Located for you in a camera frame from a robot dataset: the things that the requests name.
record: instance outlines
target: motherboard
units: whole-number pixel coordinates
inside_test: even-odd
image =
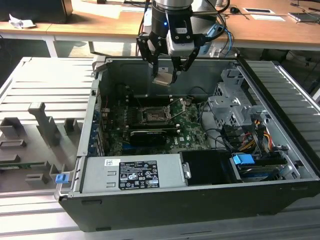
[[[118,100],[105,118],[107,156],[210,149],[199,123],[199,106],[190,99],[171,98],[167,105],[154,106]]]

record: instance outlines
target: blue connector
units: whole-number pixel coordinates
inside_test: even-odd
[[[238,164],[255,164],[254,158],[251,154],[236,154],[233,157],[233,161],[236,165]]]
[[[56,184],[67,184],[69,182],[69,173],[60,173],[55,177]]]

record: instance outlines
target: white sticker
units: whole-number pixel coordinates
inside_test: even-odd
[[[104,166],[119,166],[121,159],[105,159]]]
[[[159,181],[158,180],[150,180],[149,184],[157,184]]]
[[[188,30],[185,27],[178,27],[175,29],[175,32],[177,34],[186,34],[188,33]]]
[[[158,73],[167,73],[169,71],[168,67],[159,67]]]

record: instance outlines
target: computer case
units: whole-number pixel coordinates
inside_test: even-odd
[[[0,0],[0,21],[8,21],[11,14],[34,23],[64,24],[72,12],[71,0]]]

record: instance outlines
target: wooden desk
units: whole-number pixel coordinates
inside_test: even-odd
[[[268,49],[320,50],[320,25],[316,23],[297,23],[289,12],[302,13],[291,6],[290,0],[231,0],[243,14],[243,8],[270,9],[285,21],[255,20],[250,15],[229,15],[228,29],[233,33],[235,46]],[[299,5],[308,11],[309,7],[320,8],[320,3],[300,1]]]
[[[320,25],[296,23],[289,12],[302,12],[290,6],[290,0],[231,0],[242,13],[243,8],[271,9],[275,15],[285,15],[285,21],[255,20],[250,15],[229,15],[226,22],[233,33],[235,47],[311,50],[320,51]],[[300,1],[306,10],[319,8],[315,2]],[[92,42],[134,43],[143,16],[141,12],[124,12],[118,5],[97,5],[93,2],[73,0],[73,15],[68,24],[37,23],[37,28],[14,29],[6,22],[0,22],[0,34],[4,38],[41,39],[46,41],[50,55],[57,57],[54,41],[87,41],[90,50]],[[214,41],[220,46],[226,35]]]

